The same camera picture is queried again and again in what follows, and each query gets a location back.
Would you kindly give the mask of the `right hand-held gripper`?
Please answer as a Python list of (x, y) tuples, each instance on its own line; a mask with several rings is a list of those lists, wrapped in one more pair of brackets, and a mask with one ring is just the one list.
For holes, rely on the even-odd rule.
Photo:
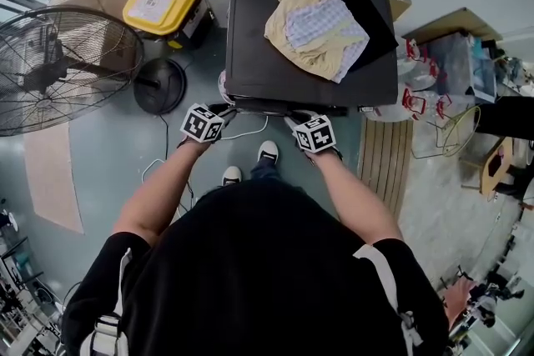
[(331, 121), (327, 116), (316, 116), (305, 123), (301, 123), (291, 116), (284, 116), (284, 121), (289, 129), (293, 129), (297, 145), (301, 150), (313, 154), (333, 150), (342, 158), (336, 147), (336, 138)]

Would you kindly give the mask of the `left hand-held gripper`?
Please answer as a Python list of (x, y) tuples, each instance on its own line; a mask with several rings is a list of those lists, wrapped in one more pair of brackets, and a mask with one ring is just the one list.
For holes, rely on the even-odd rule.
[(189, 107), (180, 131), (198, 143), (212, 143), (217, 140), (224, 125), (228, 126), (237, 113), (236, 108), (228, 108), (224, 111), (223, 120), (205, 105), (194, 103)]

